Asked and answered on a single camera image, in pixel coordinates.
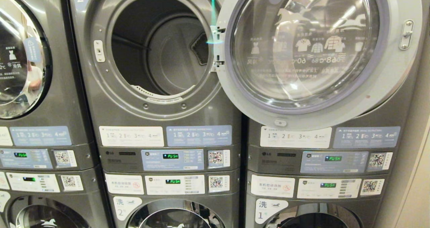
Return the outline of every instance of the dark gray machine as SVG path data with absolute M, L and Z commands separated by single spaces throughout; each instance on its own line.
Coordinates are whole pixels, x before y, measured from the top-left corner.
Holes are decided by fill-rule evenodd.
M 166 170 L 158 151 L 166 148 L 198 148 L 204 157 L 173 171 L 238 166 L 241 112 L 212 64 L 210 25 L 220 6 L 219 0 L 71 0 L 104 170 Z M 212 150 L 228 160 L 213 166 Z
M 67 2 L 0 0 L 0 168 L 97 164 Z
M 117 228 L 238 227 L 238 169 L 105 175 Z
M 252 119 L 246 228 L 373 227 L 407 148 L 399 139 L 428 9 L 429 0 L 224 1 L 216 69 Z
M 8 228 L 112 227 L 100 173 L 2 170 L 1 218 Z

